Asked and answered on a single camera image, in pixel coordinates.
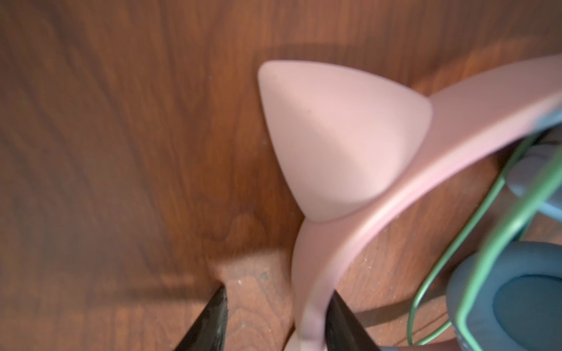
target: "brown wood grain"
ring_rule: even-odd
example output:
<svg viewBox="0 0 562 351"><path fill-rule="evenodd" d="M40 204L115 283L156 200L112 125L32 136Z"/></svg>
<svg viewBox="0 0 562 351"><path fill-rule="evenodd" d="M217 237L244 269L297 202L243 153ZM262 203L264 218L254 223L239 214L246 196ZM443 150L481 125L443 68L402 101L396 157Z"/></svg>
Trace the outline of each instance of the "brown wood grain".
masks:
<svg viewBox="0 0 562 351"><path fill-rule="evenodd" d="M226 350L281 350L302 213L259 65L337 63L431 94L562 52L561 18L525 0L3 1L0 350L169 350L219 281ZM405 302L499 163L425 196L342 280L381 344L403 342ZM445 312L424 309L419 329Z"/></svg>

